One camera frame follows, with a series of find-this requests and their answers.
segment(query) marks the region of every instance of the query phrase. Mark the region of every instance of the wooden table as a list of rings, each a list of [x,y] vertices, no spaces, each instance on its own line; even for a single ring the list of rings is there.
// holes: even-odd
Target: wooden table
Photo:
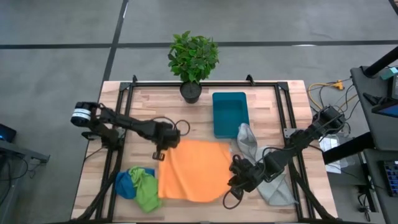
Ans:
[[[310,105],[301,80],[288,81],[292,105],[298,128],[306,128],[312,120]],[[99,102],[115,109],[120,82],[104,82]],[[166,116],[177,121],[186,119],[191,124],[191,131],[183,138],[217,141],[213,135],[212,94],[221,91],[243,91],[248,101],[249,119],[259,146],[283,147],[279,113],[276,105],[275,90],[271,87],[203,87],[197,103],[189,105],[180,96],[178,87],[135,87],[130,116],[136,119],[151,119]],[[285,117],[288,119],[285,97]],[[122,104],[124,111],[126,99]],[[101,143],[89,144],[87,154],[99,149]],[[127,132],[121,170],[132,166],[158,168],[158,162],[152,159],[155,145],[139,137],[132,131]],[[72,218],[83,213],[85,208],[98,193],[103,175],[106,150],[91,156],[83,165]],[[308,148],[303,151],[303,158],[310,187],[320,203],[330,214],[337,217],[335,203],[331,194],[329,180],[321,152]],[[306,211],[303,193],[300,191],[303,210]],[[222,205],[222,197],[211,203],[193,203],[185,200],[164,200],[164,206],[152,213],[143,213],[135,201],[117,196],[114,210],[114,222],[292,222],[297,220],[294,206],[268,206],[257,190],[245,193],[240,206],[227,210]],[[236,200],[230,196],[228,205]],[[104,211],[108,208],[107,199]]]

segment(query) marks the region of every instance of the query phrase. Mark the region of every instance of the orange towel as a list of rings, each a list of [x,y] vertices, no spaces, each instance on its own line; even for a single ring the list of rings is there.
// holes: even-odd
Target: orange towel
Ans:
[[[223,195],[231,173],[229,144],[181,140],[159,162],[159,197],[211,202]]]

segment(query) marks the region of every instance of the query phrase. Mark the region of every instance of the gray floor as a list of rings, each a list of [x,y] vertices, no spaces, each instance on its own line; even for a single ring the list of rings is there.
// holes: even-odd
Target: gray floor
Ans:
[[[121,3],[1,0],[0,44],[111,43]],[[131,0],[120,42],[170,42],[173,33],[185,30],[215,41],[391,40],[398,36],[396,20],[387,0]],[[258,80],[304,80],[307,86],[332,82],[393,47],[222,47],[211,79],[242,80],[250,73]],[[133,74],[139,80],[174,80],[167,52],[118,49],[110,80]],[[18,131],[19,145],[51,154],[34,179],[25,178],[15,223],[70,217],[87,142],[69,119],[76,101],[98,99],[108,55],[109,49],[0,50],[0,123]],[[324,102],[335,104],[342,94],[326,88]],[[349,122],[352,136],[368,130],[360,106]],[[364,222],[356,212],[356,190],[331,186],[339,217]],[[371,216],[383,223],[380,213]]]

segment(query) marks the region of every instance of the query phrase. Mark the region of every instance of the teal tray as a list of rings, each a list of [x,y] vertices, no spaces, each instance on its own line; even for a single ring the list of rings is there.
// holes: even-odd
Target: teal tray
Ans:
[[[249,123],[245,93],[213,93],[214,135],[218,139],[236,138],[241,123]]]

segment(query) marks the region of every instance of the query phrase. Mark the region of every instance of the yellow cable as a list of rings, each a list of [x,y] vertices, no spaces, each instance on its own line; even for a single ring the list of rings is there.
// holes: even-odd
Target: yellow cable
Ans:
[[[320,86],[330,86],[330,84],[327,83],[313,83],[308,87],[308,96],[310,97],[310,100],[312,101],[313,104],[315,104],[320,110],[322,110],[322,107],[312,98],[311,95],[311,88],[315,85],[320,85]]]
[[[358,96],[358,94],[353,95],[350,99],[347,100],[347,102],[344,102],[344,103],[338,108],[337,111],[340,111],[340,110],[341,110],[341,112],[343,112],[343,110],[342,110],[341,108],[342,108],[345,104],[347,104],[348,102],[350,102],[353,98],[355,98],[355,96]]]

